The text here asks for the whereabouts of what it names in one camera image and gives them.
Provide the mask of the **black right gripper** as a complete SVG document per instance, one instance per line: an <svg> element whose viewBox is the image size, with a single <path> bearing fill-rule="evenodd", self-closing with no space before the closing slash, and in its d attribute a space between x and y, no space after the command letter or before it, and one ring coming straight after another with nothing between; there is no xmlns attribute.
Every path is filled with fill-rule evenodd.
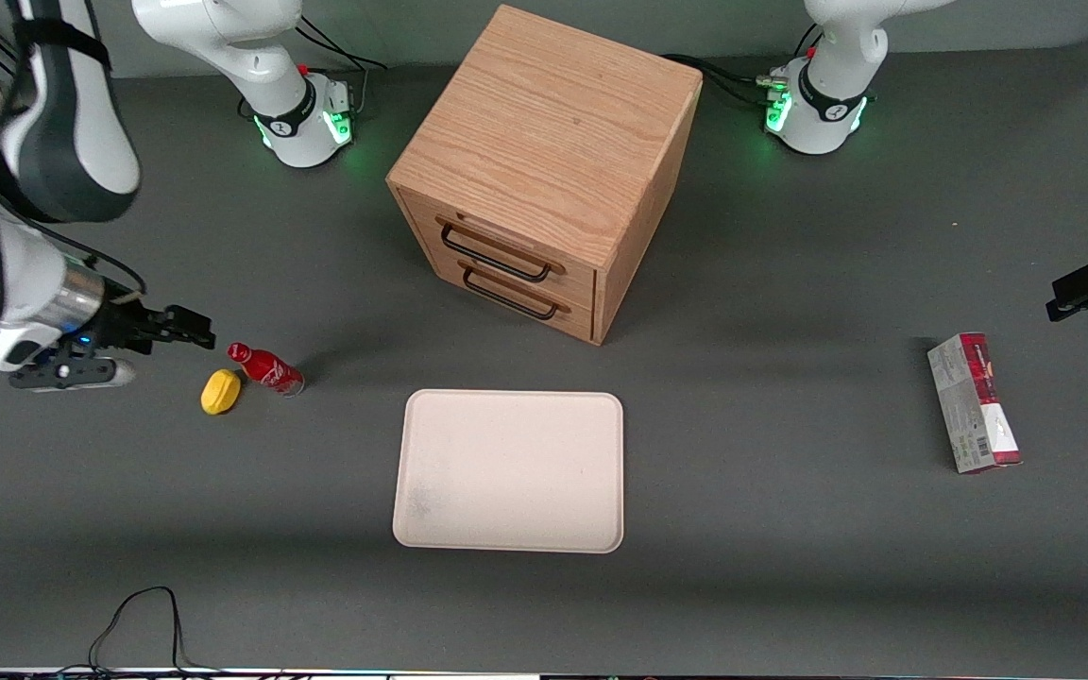
<svg viewBox="0 0 1088 680"><path fill-rule="evenodd" d="M212 351L217 337L212 320L178 305L154 313L143 305L143 292L113 294L81 327L81 348L85 353L108 349L151 354L159 343L185 343Z"/></svg>

